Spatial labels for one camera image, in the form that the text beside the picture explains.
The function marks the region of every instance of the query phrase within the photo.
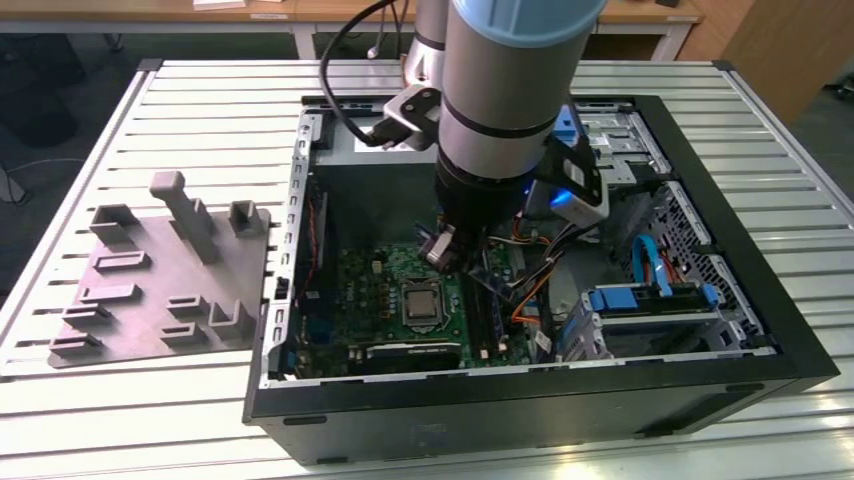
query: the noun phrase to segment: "black cable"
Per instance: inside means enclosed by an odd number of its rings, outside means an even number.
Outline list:
[[[332,37],[332,41],[325,47],[325,52],[322,52],[322,57],[320,58],[320,66],[318,66],[318,74],[317,74],[320,79],[320,89],[322,90],[322,95],[325,96],[326,102],[329,102],[332,113],[334,113],[334,117],[341,122],[344,127],[346,127],[346,130],[349,130],[349,133],[352,133],[353,137],[356,137],[358,141],[361,141],[361,143],[364,143],[368,147],[377,147],[380,143],[372,136],[365,134],[358,129],[358,127],[356,126],[356,123],[344,114],[344,111],[341,110],[341,106],[338,105],[337,99],[334,98],[334,94],[332,93],[332,88],[329,87],[329,79],[328,79],[329,57],[332,56],[332,50],[334,50],[334,48],[337,47],[337,45],[340,44],[341,40],[344,39],[349,31],[353,29],[353,27],[358,25],[358,23],[361,23],[361,21],[366,17],[369,17],[373,13],[376,13],[381,8],[390,5],[393,1],[394,0],[380,0],[368,8],[361,10],[361,12],[358,12],[358,14],[354,17],[352,17],[352,19],[346,22],[344,27],[334,34],[334,37]]]

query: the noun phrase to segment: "aluminum table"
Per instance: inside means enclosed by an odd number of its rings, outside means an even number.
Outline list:
[[[341,95],[400,88],[393,62],[333,62],[329,74]],[[749,407],[689,437],[305,470],[258,428],[240,423],[248,351],[53,370],[46,343],[94,244],[86,226],[97,205],[126,203],[137,216],[164,214],[148,182],[154,172],[180,169],[188,195],[208,209],[246,198],[269,209],[273,222],[284,222],[300,97],[320,94],[316,62],[165,62],[134,76],[0,314],[0,478],[849,474],[851,202],[736,73],[708,63],[585,62],[573,92],[663,98],[835,358],[839,377]],[[281,228],[270,233],[274,247]],[[272,248],[268,261],[278,261]],[[266,282],[266,296],[273,288]]]

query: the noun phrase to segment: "blue latch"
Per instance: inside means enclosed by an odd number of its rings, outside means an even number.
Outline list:
[[[627,310],[637,308],[637,301],[635,300],[635,294],[631,293],[631,288],[616,287],[599,289],[601,296],[604,297],[604,304],[608,309]]]
[[[593,312],[604,310],[604,299],[601,298],[601,292],[599,290],[589,292],[589,307]]]
[[[720,297],[717,296],[717,289],[713,287],[713,285],[708,283],[703,284],[703,295],[705,295],[708,306],[716,307],[720,303]]]

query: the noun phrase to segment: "wooden desk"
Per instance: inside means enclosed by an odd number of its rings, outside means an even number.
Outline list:
[[[300,59],[316,59],[312,35],[336,32],[373,0],[249,0],[245,8],[196,12],[192,0],[0,0],[0,32],[5,33],[292,33]],[[657,35],[652,60],[672,60],[701,12],[689,0],[677,8],[652,0],[609,0],[593,34]],[[378,28],[380,15],[353,31]],[[404,21],[412,31],[414,0]]]
[[[0,20],[65,22],[270,22],[293,19],[296,0],[245,8],[192,8],[192,0],[0,0]]]
[[[374,0],[296,0],[296,20],[345,22],[373,2]],[[409,2],[406,22],[414,21],[414,2],[416,0]],[[701,18],[701,11],[688,0],[681,0],[676,8],[657,5],[652,0],[608,0],[599,15],[599,23],[697,23]],[[368,20],[378,21],[378,14],[368,17]]]

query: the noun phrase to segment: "paper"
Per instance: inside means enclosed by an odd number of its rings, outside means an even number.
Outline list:
[[[245,7],[244,0],[193,0],[193,10],[218,10],[225,8]]]
[[[252,13],[249,18],[252,20],[286,20],[288,16],[284,13]]]

